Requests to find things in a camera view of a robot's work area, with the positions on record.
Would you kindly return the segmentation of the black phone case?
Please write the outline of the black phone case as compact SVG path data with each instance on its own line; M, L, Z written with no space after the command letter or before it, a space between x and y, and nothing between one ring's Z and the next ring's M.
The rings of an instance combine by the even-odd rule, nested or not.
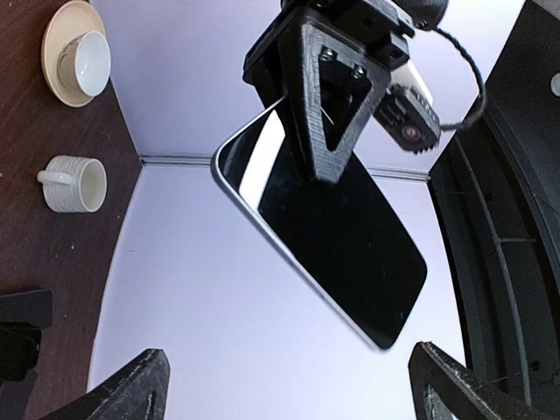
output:
M1 296L1 380L22 382L37 366L42 332L53 322L53 293L28 290Z

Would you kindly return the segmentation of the white phone dual camera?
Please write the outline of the white phone dual camera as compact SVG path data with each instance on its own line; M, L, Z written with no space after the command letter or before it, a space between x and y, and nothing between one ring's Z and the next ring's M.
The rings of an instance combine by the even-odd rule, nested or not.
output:
M215 183L311 288L371 347L397 341L424 286L420 250L367 169L307 180L278 100L213 154Z

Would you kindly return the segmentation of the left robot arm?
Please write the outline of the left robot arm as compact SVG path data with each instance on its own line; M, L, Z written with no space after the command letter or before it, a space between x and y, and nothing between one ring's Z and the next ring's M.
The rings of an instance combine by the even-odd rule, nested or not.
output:
M376 347L397 341L424 290L417 246L361 163L305 182L280 147L255 206L274 236ZM469 367L559 414L559 267L490 122L456 135L428 184L455 287Z

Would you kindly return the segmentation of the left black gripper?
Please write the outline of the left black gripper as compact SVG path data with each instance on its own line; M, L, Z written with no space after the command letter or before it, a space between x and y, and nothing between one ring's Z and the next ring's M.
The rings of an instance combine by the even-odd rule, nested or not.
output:
M310 179L340 180L389 84L388 69L409 57L405 46L393 58L391 45L414 35L410 14L393 1L281 2L247 52L242 78L265 104L284 83Z

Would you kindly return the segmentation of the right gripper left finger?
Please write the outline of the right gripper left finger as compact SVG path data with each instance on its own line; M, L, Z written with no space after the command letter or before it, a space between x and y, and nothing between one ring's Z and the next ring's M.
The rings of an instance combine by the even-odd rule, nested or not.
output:
M146 349L96 388L45 418L163 419L170 376L165 351Z

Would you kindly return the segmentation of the white ceramic bowl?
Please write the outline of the white ceramic bowl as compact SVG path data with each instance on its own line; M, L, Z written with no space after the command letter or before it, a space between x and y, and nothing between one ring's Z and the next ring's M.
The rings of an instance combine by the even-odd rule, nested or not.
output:
M59 80L72 93L96 97L109 82L111 51L106 37L88 31L73 39L61 52Z

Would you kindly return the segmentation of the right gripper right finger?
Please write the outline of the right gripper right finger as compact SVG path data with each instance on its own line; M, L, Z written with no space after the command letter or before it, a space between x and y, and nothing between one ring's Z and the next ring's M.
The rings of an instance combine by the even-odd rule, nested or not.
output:
M418 342L409 358L409 379L417 419L550 419L532 406L529 365L519 344L525 402L482 381L431 342Z

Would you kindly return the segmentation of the beige saucer plate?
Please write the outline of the beige saucer plate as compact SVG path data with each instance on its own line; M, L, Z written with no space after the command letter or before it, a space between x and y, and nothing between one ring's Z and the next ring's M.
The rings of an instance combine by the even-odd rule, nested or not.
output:
M109 82L111 53L102 20L87 1L70 1L45 29L41 64L54 95L80 108L102 93Z

